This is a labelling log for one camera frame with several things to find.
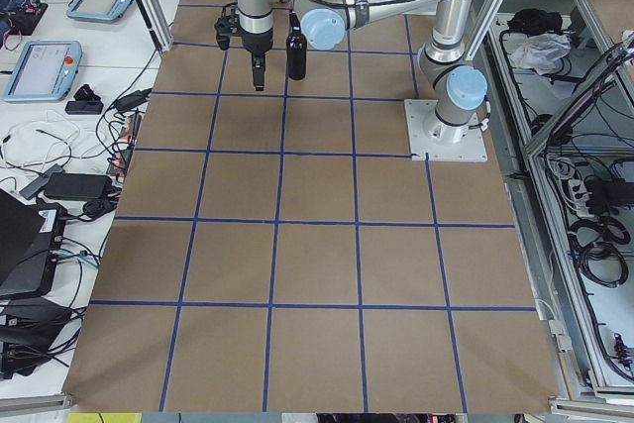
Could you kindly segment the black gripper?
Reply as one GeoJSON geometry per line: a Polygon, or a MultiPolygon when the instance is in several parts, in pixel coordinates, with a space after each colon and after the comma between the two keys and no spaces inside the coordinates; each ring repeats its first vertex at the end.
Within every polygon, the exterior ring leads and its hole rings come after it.
{"type": "Polygon", "coordinates": [[[243,47],[252,55],[252,74],[255,91],[265,88],[265,55],[273,48],[273,29],[263,33],[244,32],[243,47]]]}

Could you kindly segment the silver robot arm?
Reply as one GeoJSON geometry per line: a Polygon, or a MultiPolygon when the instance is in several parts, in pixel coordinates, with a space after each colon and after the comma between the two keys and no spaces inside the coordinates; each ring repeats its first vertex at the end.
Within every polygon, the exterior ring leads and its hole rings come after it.
{"type": "Polygon", "coordinates": [[[272,7],[290,8],[287,37],[287,75],[301,80],[306,74],[306,51],[328,51],[352,29],[407,14],[424,4],[436,7],[431,38],[418,53],[420,69],[438,101],[424,115],[424,137],[442,147],[462,142],[472,129],[476,110],[484,103],[487,82],[468,64],[465,27],[473,0],[236,0],[226,5],[214,28],[216,41],[226,50],[232,38],[241,39],[251,55],[253,84],[264,90],[265,55],[273,46],[272,7]]]}

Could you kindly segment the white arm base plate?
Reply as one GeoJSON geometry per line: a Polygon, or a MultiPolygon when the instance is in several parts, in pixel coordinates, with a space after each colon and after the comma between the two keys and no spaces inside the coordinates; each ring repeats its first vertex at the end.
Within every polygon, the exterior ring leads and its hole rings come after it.
{"type": "Polygon", "coordinates": [[[477,113],[462,126],[448,126],[436,116],[437,100],[406,99],[405,118],[413,160],[486,162],[487,152],[477,113]]]}

